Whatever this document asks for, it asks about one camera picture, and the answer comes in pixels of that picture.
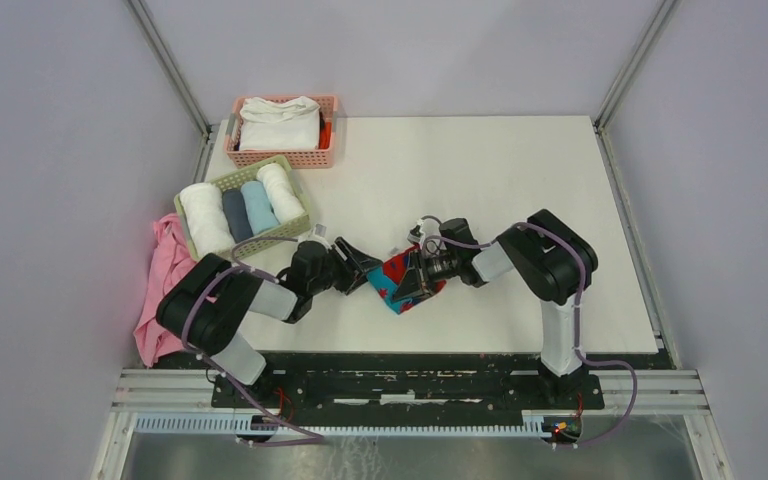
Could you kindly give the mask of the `light blue towel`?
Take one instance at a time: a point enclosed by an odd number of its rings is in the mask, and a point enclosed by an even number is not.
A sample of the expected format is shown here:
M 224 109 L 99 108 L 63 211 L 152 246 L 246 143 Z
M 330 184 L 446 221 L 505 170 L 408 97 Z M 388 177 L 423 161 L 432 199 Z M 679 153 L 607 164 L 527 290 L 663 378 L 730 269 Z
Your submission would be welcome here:
M 247 219 L 254 235 L 271 230 L 279 225 L 264 185 L 249 181 L 240 188 Z

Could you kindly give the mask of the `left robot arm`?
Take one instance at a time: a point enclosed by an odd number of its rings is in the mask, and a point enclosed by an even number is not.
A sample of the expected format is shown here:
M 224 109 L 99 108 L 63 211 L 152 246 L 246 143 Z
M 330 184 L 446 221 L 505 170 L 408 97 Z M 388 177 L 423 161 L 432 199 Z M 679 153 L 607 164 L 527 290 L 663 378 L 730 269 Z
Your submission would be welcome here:
M 246 316 L 295 324 L 309 313 L 316 295 L 328 290 L 349 295 L 382 265 L 342 237 L 332 243 L 300 241 L 275 279 L 207 254 L 160 300 L 156 321 L 184 348 L 235 379 L 236 392 L 248 405 L 260 407 L 272 399 L 275 382 L 263 373 L 265 357 L 241 331 Z

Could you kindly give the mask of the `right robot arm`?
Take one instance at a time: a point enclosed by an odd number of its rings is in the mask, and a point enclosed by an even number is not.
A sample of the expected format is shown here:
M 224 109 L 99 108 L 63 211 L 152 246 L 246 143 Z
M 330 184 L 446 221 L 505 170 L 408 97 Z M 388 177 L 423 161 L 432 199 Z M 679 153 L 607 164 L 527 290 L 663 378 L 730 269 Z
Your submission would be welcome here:
M 518 222 L 489 243 L 474 237 L 468 221 L 452 218 L 433 235 L 418 224 L 413 247 L 385 262 L 379 292 L 397 312 L 436 295 L 458 278 L 478 288 L 514 271 L 541 302 L 540 361 L 548 373 L 537 382 L 540 400 L 562 408 L 578 393 L 572 376 L 583 368 L 580 308 L 598 268 L 593 247 L 548 209 Z

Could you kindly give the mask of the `red and teal patterned towel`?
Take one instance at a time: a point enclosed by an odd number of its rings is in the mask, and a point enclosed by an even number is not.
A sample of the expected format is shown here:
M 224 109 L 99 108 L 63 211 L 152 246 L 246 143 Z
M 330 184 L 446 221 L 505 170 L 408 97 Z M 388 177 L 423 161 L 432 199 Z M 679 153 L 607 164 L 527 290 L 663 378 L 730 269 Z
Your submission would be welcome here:
M 385 260 L 380 267 L 368 273 L 366 276 L 368 283 L 375 289 L 385 305 L 396 315 L 405 313 L 423 301 L 439 294 L 446 286 L 446 281 L 443 280 L 434 285 L 430 295 L 411 297 L 399 301 L 393 299 L 393 294 L 407 271 L 409 255 L 418 250 L 419 247 L 413 245 L 388 260 Z

